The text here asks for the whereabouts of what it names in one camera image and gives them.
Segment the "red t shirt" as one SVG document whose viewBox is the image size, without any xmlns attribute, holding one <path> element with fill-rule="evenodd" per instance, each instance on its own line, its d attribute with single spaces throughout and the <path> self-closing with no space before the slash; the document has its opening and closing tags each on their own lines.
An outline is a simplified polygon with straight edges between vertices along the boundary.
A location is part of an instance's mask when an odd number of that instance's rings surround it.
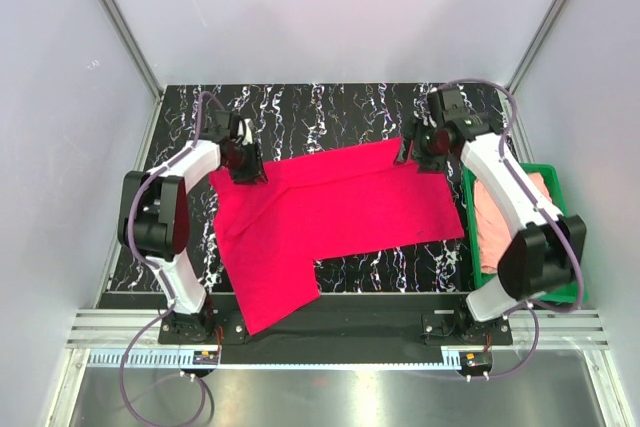
<svg viewBox="0 0 640 427">
<path fill-rule="evenodd" d="M 211 173 L 220 257 L 247 330 L 257 334 L 316 300 L 319 260 L 457 239 L 445 176 L 395 161 L 398 138 L 267 162 L 268 180 Z"/>
</svg>

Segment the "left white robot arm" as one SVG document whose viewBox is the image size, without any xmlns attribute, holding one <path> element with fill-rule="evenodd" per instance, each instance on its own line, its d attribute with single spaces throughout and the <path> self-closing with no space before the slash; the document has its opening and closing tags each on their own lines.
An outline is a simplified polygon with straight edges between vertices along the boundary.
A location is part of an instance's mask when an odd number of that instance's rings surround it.
<svg viewBox="0 0 640 427">
<path fill-rule="evenodd" d="M 203 343 L 215 335 L 212 301 L 187 252 L 188 196 L 209 173 L 221 168 L 235 184 L 267 181 L 252 122 L 236 113 L 217 114 L 209 131 L 168 160 L 124 177 L 118 242 L 151 271 L 165 295 L 162 343 Z"/>
</svg>

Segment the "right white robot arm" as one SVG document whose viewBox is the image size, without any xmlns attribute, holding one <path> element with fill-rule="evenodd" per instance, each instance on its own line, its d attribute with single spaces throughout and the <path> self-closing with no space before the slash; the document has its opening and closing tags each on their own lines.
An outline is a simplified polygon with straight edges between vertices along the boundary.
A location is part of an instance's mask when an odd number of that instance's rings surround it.
<svg viewBox="0 0 640 427">
<path fill-rule="evenodd" d="M 396 164 L 413 160 L 420 171 L 436 173 L 449 157 L 457 157 L 482 182 L 510 234 L 496 276 L 465 297 L 443 335 L 476 343 L 498 319 L 542 306 L 542 296 L 569 284 L 577 287 L 569 308 L 579 308 L 585 294 L 580 265 L 585 222 L 565 215 L 543 195 L 507 148 L 511 127 L 473 113 L 456 82 L 432 88 L 426 100 L 431 117 L 413 117 L 404 126 Z"/>
</svg>

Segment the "peach t shirt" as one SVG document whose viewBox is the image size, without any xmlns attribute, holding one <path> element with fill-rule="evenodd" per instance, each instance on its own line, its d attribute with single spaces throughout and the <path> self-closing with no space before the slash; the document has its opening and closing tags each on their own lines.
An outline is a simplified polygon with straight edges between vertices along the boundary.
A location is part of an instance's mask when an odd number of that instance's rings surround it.
<svg viewBox="0 0 640 427">
<path fill-rule="evenodd" d="M 498 263 L 510 245 L 506 221 L 484 185 L 473 184 L 480 267 L 483 274 L 496 274 Z"/>
</svg>

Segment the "left orange connector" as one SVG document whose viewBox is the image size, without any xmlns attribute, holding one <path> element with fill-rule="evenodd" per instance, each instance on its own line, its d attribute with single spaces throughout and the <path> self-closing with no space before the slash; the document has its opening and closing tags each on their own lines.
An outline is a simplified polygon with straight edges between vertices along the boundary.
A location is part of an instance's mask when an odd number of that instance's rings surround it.
<svg viewBox="0 0 640 427">
<path fill-rule="evenodd" d="M 193 354 L 193 365 L 218 365 L 219 363 L 219 350 L 196 350 Z"/>
</svg>

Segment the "orange connector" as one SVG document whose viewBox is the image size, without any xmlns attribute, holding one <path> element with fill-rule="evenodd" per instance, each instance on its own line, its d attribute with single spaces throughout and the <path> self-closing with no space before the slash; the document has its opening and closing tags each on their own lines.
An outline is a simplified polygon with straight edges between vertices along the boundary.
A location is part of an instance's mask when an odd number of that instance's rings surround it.
<svg viewBox="0 0 640 427">
<path fill-rule="evenodd" d="M 491 368 L 493 356 L 490 352 L 468 352 L 463 357 L 463 365 L 469 368 L 480 368 L 487 366 Z"/>
<path fill-rule="evenodd" d="M 196 350 L 193 354 L 193 365 L 218 365 L 219 363 L 219 350 Z"/>
</svg>

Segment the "green plastic bin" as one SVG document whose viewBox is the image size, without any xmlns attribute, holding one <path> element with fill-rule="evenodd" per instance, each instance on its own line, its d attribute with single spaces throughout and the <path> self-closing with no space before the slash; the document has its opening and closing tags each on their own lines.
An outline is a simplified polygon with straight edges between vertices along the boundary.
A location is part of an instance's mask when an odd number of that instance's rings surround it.
<svg viewBox="0 0 640 427">
<path fill-rule="evenodd" d="M 549 164 L 521 163 L 523 170 L 533 177 L 534 183 L 540 187 L 545 185 L 546 196 L 557 206 L 564 215 L 568 214 L 564 195 L 556 169 Z M 473 266 L 474 287 L 479 289 L 496 277 L 497 258 L 489 260 L 484 245 L 487 233 L 486 228 L 478 228 L 478 220 L 481 216 L 477 212 L 475 175 L 466 167 L 462 168 L 462 188 L 467 205 L 467 223 L 469 231 L 470 251 Z M 541 297 L 542 301 L 555 303 L 573 303 L 578 295 L 576 282 L 563 286 Z"/>
</svg>

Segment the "right orange connector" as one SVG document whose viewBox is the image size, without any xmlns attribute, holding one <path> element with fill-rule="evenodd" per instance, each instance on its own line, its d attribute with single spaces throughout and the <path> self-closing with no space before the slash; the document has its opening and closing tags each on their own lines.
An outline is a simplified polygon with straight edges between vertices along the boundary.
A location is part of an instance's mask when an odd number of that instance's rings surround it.
<svg viewBox="0 0 640 427">
<path fill-rule="evenodd" d="M 490 352 L 468 352 L 463 357 L 463 365 L 469 368 L 480 368 L 487 366 L 491 368 L 493 356 Z"/>
</svg>

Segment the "left aluminium frame post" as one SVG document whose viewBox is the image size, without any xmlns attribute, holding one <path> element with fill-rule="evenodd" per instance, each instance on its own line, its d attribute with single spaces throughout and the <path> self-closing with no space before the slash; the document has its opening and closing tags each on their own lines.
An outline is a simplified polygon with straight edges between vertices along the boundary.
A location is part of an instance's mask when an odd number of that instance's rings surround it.
<svg viewBox="0 0 640 427">
<path fill-rule="evenodd" d="M 158 101 L 164 88 L 152 71 L 117 0 L 98 0 L 152 98 Z"/>
</svg>

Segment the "aluminium frame post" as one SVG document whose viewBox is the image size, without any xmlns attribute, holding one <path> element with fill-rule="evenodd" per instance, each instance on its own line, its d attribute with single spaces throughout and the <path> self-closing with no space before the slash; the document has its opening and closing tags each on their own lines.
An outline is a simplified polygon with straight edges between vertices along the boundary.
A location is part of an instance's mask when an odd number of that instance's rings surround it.
<svg viewBox="0 0 640 427">
<path fill-rule="evenodd" d="M 551 0 L 506 89 L 515 94 L 570 0 Z"/>
<path fill-rule="evenodd" d="M 152 71 L 117 0 L 98 0 L 152 98 L 158 101 L 164 88 Z"/>
</svg>

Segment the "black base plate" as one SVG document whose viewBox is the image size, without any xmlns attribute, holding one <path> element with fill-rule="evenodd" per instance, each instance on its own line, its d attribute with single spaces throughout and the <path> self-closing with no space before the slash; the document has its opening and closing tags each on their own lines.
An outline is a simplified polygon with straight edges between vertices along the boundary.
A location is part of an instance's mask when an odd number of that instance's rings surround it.
<svg viewBox="0 0 640 427">
<path fill-rule="evenodd" d="M 223 365 L 426 364 L 443 347 L 513 343 L 507 321 L 473 322 L 463 293 L 324 294 L 258 334 L 249 333 L 233 294 L 210 300 L 223 337 L 207 342 L 222 348 Z"/>
</svg>

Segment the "aluminium rail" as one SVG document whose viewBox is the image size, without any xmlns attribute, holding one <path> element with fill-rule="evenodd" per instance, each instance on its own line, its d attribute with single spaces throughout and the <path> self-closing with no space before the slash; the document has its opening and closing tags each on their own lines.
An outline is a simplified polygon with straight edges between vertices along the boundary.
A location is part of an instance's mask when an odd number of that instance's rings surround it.
<svg viewBox="0 0 640 427">
<path fill-rule="evenodd" d="M 514 346 L 528 346 L 534 338 L 534 331 L 538 330 L 538 347 L 543 350 L 609 348 L 600 318 L 594 310 L 578 310 L 570 314 L 538 310 L 536 315 L 533 318 L 524 311 L 511 314 L 503 331 L 511 336 Z M 151 310 L 80 310 L 73 321 L 66 347 L 124 348 L 155 316 Z"/>
</svg>

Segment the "right aluminium frame post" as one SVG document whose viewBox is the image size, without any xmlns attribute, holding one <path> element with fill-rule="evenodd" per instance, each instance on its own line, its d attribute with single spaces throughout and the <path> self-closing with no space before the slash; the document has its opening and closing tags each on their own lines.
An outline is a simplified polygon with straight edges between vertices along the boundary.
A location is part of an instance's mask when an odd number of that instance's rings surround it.
<svg viewBox="0 0 640 427">
<path fill-rule="evenodd" d="M 570 0 L 551 0 L 506 89 L 515 94 Z"/>
</svg>

